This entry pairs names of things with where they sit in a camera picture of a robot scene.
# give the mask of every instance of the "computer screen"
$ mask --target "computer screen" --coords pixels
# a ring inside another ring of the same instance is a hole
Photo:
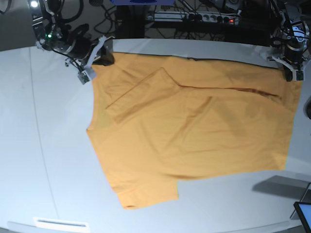
[[[311,233],[311,203],[296,202],[294,207],[306,233]]]

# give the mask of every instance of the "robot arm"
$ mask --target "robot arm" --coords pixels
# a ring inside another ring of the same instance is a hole
[[[94,60],[104,66],[114,63],[112,54],[103,46],[106,37],[102,36],[92,41],[87,33],[88,24],[82,24],[74,30],[68,25],[81,15],[83,0],[80,0],[78,13],[68,19],[62,17],[64,2],[61,0],[28,0],[28,3],[37,46],[67,57],[66,65],[73,64],[78,69],[78,77],[83,84],[96,76],[91,68]]]
[[[269,60],[279,64],[285,70],[287,81],[303,81],[305,68],[311,57],[304,57],[310,44],[310,31],[301,20],[301,9],[298,5],[271,0],[277,27],[271,37],[271,54]]]

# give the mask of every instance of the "metal bracket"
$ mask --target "metal bracket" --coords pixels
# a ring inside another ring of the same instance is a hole
[[[308,58],[301,64],[300,68],[295,68],[292,64],[284,60],[284,57],[282,57],[281,55],[269,56],[268,60],[276,61],[277,63],[287,67],[293,74],[293,81],[304,81],[305,80],[305,69],[310,63],[310,58]]]
[[[82,84],[85,84],[85,83],[93,80],[97,76],[94,69],[92,68],[92,64],[93,64],[94,60],[96,60],[96,58],[100,56],[99,53],[100,53],[101,48],[104,46],[105,41],[108,39],[111,39],[111,38],[114,38],[114,37],[106,38],[105,36],[102,36],[99,38],[98,44],[93,48],[93,50],[92,50],[90,56],[88,57],[88,60],[86,61],[85,65],[82,66],[83,71],[78,74],[78,78]]]

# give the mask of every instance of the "orange fabric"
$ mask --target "orange fabric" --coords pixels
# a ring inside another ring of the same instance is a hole
[[[178,180],[285,168],[301,83],[236,62],[114,56],[94,66],[87,133],[124,208],[178,199]]]

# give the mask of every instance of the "power strip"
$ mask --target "power strip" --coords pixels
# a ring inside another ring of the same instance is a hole
[[[148,15],[147,20],[154,21],[183,21],[184,19],[193,21],[203,21],[209,23],[223,23],[236,26],[239,24],[240,16],[236,14],[220,14],[216,12],[177,12],[177,11],[157,11],[154,16]]]

